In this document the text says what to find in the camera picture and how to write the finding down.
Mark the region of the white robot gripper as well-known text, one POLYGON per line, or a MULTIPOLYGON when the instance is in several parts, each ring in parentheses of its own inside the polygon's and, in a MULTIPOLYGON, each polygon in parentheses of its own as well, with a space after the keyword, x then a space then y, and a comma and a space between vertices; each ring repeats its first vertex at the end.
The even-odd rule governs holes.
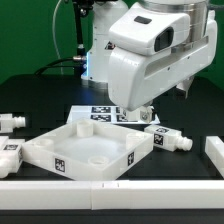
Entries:
POLYGON ((141 120, 151 122, 153 110, 143 105, 176 85, 177 96, 186 99, 193 76, 214 59, 216 43, 217 23, 209 19, 205 37, 182 52, 167 49, 145 57, 116 47, 109 60, 110 100, 128 111, 142 106, 141 120))

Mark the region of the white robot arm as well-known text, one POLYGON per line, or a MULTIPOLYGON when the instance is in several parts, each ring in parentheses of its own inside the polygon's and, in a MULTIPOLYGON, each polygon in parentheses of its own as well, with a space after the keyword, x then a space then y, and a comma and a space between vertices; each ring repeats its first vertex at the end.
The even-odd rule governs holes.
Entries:
POLYGON ((122 0, 93 5, 93 43, 83 81, 106 89, 129 121, 152 120, 153 99, 175 87, 187 92, 211 64, 217 44, 209 0, 122 0))

